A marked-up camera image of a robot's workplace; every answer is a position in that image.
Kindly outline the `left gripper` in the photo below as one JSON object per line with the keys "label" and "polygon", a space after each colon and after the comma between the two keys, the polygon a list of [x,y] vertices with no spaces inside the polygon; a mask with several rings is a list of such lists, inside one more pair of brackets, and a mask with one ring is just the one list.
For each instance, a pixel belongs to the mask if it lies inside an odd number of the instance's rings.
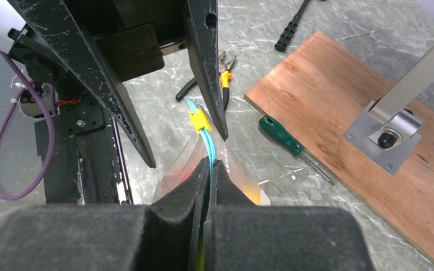
{"label": "left gripper", "polygon": [[10,5],[116,118],[150,168],[156,167],[154,154],[122,81],[163,68],[165,55],[186,46],[210,117],[221,137],[228,138],[220,93],[216,0],[10,1]]}

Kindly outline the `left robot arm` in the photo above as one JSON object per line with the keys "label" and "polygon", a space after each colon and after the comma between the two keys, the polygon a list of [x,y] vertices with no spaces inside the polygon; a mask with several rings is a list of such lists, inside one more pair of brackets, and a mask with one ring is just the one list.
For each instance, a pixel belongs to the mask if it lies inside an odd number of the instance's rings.
{"label": "left robot arm", "polygon": [[124,82],[187,50],[215,127],[228,127],[218,76],[217,1],[11,1],[27,34],[11,56],[58,94],[54,157],[44,177],[48,203],[131,203],[119,137],[150,167],[151,146]]}

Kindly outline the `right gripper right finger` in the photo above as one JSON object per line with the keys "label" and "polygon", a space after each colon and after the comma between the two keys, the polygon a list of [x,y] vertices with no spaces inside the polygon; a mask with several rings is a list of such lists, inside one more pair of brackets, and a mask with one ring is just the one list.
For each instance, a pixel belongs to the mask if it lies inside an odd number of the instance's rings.
{"label": "right gripper right finger", "polygon": [[328,206],[258,206],[222,161],[210,178],[204,270],[373,270],[359,223]]}

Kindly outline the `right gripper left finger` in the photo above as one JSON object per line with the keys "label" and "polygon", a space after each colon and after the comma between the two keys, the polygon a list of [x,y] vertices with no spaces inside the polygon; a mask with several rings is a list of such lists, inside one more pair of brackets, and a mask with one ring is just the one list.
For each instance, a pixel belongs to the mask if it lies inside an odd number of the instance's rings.
{"label": "right gripper left finger", "polygon": [[196,270],[209,181],[204,158],[155,203],[49,204],[0,226],[0,270]]}

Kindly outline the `clear zip top bag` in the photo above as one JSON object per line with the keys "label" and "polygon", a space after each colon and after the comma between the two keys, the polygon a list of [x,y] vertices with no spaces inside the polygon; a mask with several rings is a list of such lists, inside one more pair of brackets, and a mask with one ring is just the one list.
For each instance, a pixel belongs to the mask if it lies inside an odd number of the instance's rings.
{"label": "clear zip top bag", "polygon": [[188,106],[194,131],[157,184],[153,241],[139,263],[144,270],[264,270],[272,262],[255,219],[270,200],[202,106]]}

